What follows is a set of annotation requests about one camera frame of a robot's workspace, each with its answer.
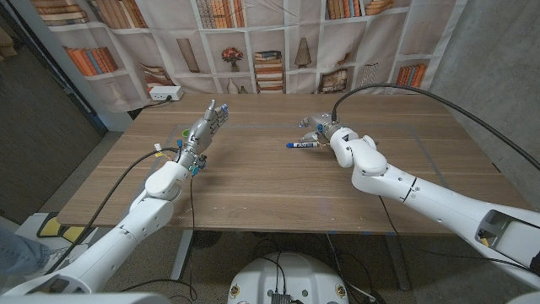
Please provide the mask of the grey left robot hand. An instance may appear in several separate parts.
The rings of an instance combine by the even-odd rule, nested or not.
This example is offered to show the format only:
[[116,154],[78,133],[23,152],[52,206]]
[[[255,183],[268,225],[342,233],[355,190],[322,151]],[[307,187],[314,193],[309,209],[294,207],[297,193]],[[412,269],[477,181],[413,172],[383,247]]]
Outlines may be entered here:
[[226,104],[216,106],[216,100],[211,100],[204,116],[199,118],[190,128],[186,142],[181,146],[174,161],[188,168],[212,143],[213,136],[224,125],[229,117]]

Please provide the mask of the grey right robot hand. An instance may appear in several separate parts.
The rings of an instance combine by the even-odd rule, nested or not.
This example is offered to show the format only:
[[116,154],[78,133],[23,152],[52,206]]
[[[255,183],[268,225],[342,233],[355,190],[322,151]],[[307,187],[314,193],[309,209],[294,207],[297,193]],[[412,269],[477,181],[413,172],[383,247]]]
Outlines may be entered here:
[[308,117],[304,117],[300,121],[301,128],[311,127],[312,131],[305,134],[299,139],[300,143],[309,143],[315,141],[321,141],[325,139],[327,142],[330,141],[332,135],[343,125],[339,122],[334,122],[332,120],[331,113],[315,113],[310,114]]

